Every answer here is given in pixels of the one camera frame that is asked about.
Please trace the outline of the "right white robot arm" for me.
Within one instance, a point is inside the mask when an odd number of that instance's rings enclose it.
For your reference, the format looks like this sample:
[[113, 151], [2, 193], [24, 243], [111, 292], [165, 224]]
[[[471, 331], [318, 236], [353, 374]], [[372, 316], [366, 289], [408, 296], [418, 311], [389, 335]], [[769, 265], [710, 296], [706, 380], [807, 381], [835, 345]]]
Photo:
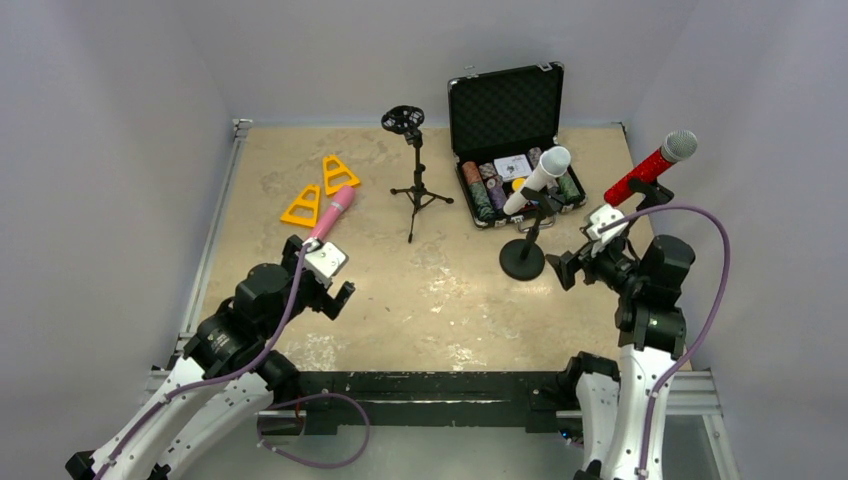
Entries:
[[684, 241], [653, 238], [640, 259], [616, 238], [597, 255], [592, 246], [546, 255], [563, 289], [582, 273], [618, 296], [614, 323], [620, 356], [581, 351], [560, 383], [581, 410], [583, 465], [577, 479], [660, 479], [672, 367], [684, 353], [686, 321], [676, 302], [696, 259]]

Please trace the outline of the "black tripod mic stand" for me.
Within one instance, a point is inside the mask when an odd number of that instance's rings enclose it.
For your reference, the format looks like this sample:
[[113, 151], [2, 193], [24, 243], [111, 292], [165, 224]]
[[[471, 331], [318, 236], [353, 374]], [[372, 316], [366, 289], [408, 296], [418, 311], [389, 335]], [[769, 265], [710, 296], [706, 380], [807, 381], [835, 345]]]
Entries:
[[391, 108], [381, 117], [381, 126], [384, 130], [401, 135], [406, 143], [413, 147], [415, 164], [413, 170], [413, 184], [407, 188], [391, 188], [391, 195], [405, 194], [413, 206], [410, 218], [410, 227], [407, 242], [412, 243], [414, 237], [414, 225], [417, 214], [436, 200], [448, 205], [454, 203], [452, 197], [436, 194], [427, 189], [423, 181], [423, 173], [426, 166], [421, 161], [421, 148], [423, 146], [423, 134], [421, 125], [424, 123], [425, 114], [419, 107], [411, 105], [398, 105]]

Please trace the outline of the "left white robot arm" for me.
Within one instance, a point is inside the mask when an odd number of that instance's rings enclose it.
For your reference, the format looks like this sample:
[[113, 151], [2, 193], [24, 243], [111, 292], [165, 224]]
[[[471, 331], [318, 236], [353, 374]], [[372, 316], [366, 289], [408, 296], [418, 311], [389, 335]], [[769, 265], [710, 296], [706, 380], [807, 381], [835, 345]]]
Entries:
[[329, 289], [348, 256], [331, 242], [291, 236], [278, 263], [252, 267], [231, 297], [201, 321], [170, 373], [103, 446], [73, 454], [73, 479], [181, 479], [192, 463], [274, 402], [301, 393], [300, 372], [275, 350], [305, 310], [335, 319], [353, 294]]

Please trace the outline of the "pink microphone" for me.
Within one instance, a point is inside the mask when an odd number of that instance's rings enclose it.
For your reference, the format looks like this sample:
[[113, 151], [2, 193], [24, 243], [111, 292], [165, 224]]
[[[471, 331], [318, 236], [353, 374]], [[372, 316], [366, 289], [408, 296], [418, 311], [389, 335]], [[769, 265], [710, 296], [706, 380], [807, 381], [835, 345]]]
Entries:
[[309, 239], [323, 242], [329, 232], [354, 201], [356, 191], [349, 185], [342, 186], [332, 197], [330, 206], [318, 219], [310, 232]]

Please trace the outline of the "white microphone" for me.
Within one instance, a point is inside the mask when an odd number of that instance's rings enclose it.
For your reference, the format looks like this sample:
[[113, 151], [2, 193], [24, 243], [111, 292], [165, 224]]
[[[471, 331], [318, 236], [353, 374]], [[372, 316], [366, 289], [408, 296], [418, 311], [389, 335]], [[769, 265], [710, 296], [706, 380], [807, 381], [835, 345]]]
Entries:
[[529, 192], [540, 192], [551, 181], [562, 177], [570, 167], [571, 153], [563, 146], [554, 146], [540, 155], [539, 163], [522, 187], [514, 191], [504, 204], [505, 215], [513, 215], [520, 211], [529, 201]]

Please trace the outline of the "red glitter microphone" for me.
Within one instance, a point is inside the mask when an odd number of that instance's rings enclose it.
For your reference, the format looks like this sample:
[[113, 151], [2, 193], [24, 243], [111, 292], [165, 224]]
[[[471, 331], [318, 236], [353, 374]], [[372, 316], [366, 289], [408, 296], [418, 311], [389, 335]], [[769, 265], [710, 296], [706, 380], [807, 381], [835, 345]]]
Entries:
[[691, 158], [697, 148], [698, 139], [692, 131], [677, 130], [669, 133], [657, 150], [604, 193], [604, 201], [611, 206], [618, 206], [638, 192], [635, 185], [654, 186], [663, 173]]

